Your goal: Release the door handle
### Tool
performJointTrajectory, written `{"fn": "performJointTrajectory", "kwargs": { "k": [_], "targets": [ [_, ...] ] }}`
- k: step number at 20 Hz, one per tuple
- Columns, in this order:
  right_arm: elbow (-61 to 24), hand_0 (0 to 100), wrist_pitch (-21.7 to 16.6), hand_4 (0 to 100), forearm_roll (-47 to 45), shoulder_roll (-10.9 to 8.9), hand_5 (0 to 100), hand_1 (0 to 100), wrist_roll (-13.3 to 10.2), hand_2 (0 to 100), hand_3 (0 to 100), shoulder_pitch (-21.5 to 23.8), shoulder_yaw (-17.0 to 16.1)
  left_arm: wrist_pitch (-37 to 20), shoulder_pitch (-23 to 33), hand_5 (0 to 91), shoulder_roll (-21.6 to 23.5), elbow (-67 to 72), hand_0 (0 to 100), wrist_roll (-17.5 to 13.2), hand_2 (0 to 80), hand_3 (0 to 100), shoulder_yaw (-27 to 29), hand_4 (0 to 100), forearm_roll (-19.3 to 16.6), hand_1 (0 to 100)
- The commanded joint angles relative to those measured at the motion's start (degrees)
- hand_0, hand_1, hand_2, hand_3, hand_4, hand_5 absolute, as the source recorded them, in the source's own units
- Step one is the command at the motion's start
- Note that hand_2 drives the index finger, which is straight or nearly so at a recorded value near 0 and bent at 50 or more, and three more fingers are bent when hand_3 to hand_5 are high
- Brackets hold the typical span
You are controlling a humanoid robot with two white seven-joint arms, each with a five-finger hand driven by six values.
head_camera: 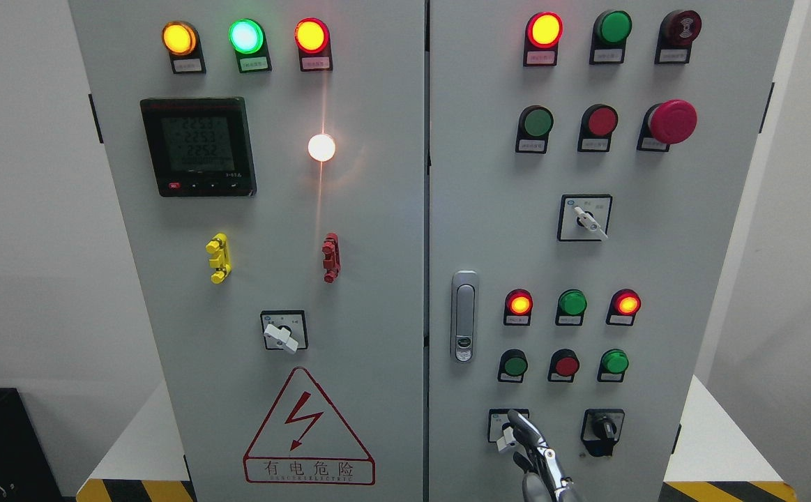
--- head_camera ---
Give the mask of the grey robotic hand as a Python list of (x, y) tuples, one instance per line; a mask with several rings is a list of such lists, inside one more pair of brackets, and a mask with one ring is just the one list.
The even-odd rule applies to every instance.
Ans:
[(508, 410), (508, 422), (514, 438), (525, 448), (526, 455), (513, 454), (513, 460), (524, 471), (521, 492), (525, 501), (581, 501), (571, 477), (565, 475), (559, 458), (548, 445), (543, 433), (525, 416)]

